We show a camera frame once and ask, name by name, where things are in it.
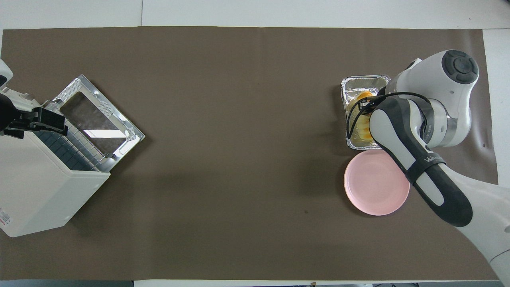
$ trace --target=brown tablecloth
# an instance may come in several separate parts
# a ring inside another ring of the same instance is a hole
[[[373,217],[342,181],[357,153],[342,78],[458,49],[480,67],[473,127],[436,151],[496,183],[481,30],[6,30],[3,43],[11,88],[43,102],[84,74],[147,138],[63,228],[0,232],[0,279],[496,279],[414,189]]]

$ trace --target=white tile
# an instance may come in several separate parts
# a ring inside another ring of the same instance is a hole
[[[506,120],[510,107],[510,30],[483,31],[489,94],[491,95],[492,136],[498,164],[499,185],[510,187],[510,129]]]
[[[503,0],[144,0],[144,26],[510,28]]]
[[[3,29],[139,26],[142,0],[0,0],[0,11],[0,35]]]

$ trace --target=round plate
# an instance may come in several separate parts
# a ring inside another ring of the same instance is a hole
[[[410,184],[390,155],[383,150],[368,150],[347,165],[344,187],[356,208],[382,216],[404,204]]]

